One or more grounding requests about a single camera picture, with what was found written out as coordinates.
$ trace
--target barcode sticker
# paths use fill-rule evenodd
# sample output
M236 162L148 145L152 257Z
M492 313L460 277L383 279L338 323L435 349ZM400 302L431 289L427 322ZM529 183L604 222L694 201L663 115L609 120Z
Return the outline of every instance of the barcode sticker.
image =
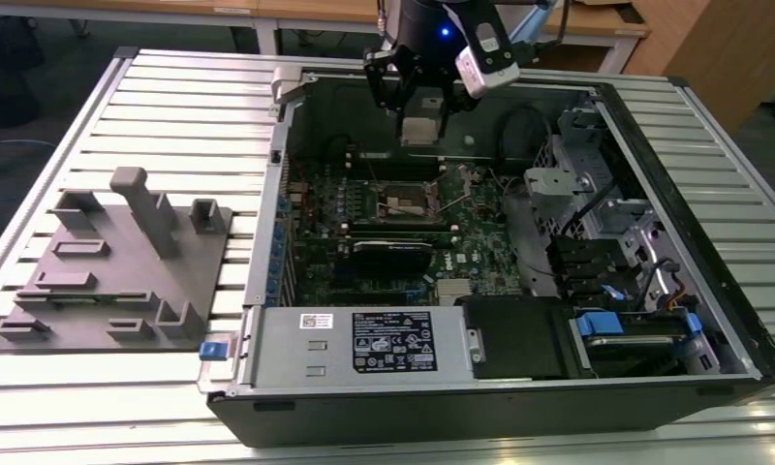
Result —
M300 329L332 329L333 328L333 314L332 313L302 313L298 318Z
M216 13L232 13L234 15L248 15L249 14L249 8L213 8L213 11Z

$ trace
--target gray plastic base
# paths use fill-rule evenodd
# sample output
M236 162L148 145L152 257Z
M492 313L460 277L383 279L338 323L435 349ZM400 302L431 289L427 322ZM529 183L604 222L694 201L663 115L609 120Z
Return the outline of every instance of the gray plastic base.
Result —
M79 201L94 198L90 193L70 195ZM165 202L160 198L158 207ZM232 217L228 208L202 203L212 206L213 213L221 213L216 231L201 231L189 216L194 206L169 207L169 211L161 208L180 251L164 259L138 228L129 206L97 210L97 205L78 205L90 229L83 223L81 228L61 227L55 232L31 280L18 291L18 307L0 325L0 350L197 350Z

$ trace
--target metal bracket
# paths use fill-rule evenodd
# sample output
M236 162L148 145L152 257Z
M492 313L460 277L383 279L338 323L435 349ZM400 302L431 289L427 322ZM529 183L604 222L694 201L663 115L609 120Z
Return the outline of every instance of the metal bracket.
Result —
M294 97L293 91L301 87L301 66L278 66L272 72L270 97L277 105L285 104Z

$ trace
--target wooden table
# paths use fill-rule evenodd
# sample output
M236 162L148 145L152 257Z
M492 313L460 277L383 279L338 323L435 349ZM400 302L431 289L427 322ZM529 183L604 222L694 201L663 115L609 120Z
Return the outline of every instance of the wooden table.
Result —
M252 27L265 55L280 52L281 29L376 32L375 0L0 0L0 15ZM555 11L540 40L553 37L557 26ZM647 34L612 9L572 6L565 44L608 48L600 72L623 71Z

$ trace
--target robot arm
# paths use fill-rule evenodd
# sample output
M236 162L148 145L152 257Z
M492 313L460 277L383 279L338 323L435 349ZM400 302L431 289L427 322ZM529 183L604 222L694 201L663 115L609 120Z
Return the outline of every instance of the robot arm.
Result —
M493 3L536 5L529 29L541 28L556 0L503 0ZM393 0L389 12L381 12L387 26L387 50L367 51L364 72L376 105L396 112L396 136L401 136L404 110L419 86L437 87L443 103L439 109L437 135L441 138L448 116L469 111L477 99L493 88L519 78L519 63L533 59L531 44L513 45L496 13L492 0ZM399 83L388 85L389 67L399 72ZM460 79L464 91L456 93Z

